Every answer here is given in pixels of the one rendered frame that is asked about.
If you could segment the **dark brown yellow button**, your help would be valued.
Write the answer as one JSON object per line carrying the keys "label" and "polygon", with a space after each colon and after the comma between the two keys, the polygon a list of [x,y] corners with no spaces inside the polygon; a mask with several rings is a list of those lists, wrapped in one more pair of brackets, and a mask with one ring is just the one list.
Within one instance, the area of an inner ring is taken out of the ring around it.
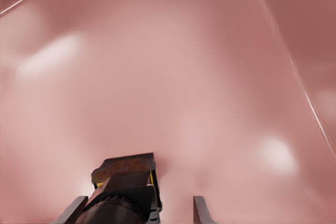
{"label": "dark brown yellow button", "polygon": [[91,182],[94,192],[76,224],[161,224],[153,153],[106,159]]}

